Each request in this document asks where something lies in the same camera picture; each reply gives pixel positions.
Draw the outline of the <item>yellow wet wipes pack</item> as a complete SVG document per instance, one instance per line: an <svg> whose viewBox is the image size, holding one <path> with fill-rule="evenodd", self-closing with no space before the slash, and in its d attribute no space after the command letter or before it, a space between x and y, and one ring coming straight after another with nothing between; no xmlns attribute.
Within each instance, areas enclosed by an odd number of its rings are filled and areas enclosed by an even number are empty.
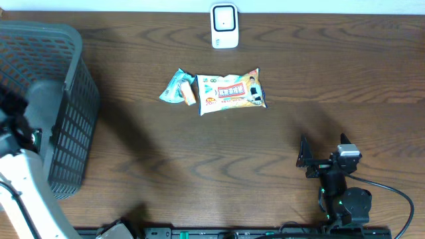
<svg viewBox="0 0 425 239"><path fill-rule="evenodd" d="M260 69L244 75L196 75L199 89L199 115L233 108L267 107L259 81Z"/></svg>

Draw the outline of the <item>orange tissue pack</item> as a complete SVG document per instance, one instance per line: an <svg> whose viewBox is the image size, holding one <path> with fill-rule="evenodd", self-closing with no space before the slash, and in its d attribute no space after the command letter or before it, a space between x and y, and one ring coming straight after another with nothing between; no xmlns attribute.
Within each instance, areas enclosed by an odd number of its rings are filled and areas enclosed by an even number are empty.
<svg viewBox="0 0 425 239"><path fill-rule="evenodd" d="M182 97L183 97L185 103L188 106L192 106L192 105L196 104L195 95L194 95L192 88L191 88L191 85L189 84L188 81L181 82L180 91L181 91L181 94L182 94Z"/></svg>

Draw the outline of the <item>teal tissue pack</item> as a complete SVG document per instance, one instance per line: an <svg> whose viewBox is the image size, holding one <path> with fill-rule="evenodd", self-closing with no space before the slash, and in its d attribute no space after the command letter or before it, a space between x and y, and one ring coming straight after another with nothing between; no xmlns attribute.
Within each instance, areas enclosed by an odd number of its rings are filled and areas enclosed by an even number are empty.
<svg viewBox="0 0 425 239"><path fill-rule="evenodd" d="M179 68L172 77L170 83L167 85L165 91L160 95L159 99L172 104L183 102L185 99L180 86L184 82L187 82L190 86L194 80L194 76Z"/></svg>

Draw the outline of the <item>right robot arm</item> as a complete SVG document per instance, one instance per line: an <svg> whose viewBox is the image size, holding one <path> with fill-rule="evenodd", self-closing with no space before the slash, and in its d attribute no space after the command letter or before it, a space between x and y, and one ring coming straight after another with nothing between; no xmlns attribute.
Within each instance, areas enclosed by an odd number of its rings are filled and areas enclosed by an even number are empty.
<svg viewBox="0 0 425 239"><path fill-rule="evenodd" d="M340 144L328 159L315 159L305 136L301 136L296 166L305 168L307 178L318 178L319 206L328 216L325 231L360 227L369 222L372 196L366 189L347 186L346 178L357 170L362 155L347 136L340 135Z"/></svg>

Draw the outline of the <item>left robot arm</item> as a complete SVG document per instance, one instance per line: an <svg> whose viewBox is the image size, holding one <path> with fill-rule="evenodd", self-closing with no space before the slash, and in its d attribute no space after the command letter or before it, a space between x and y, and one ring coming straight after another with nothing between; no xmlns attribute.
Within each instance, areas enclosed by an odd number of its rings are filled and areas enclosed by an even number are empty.
<svg viewBox="0 0 425 239"><path fill-rule="evenodd" d="M24 117L26 106L1 87L1 206L19 238L136 238L122 220L93 231L69 223L44 177L38 131Z"/></svg>

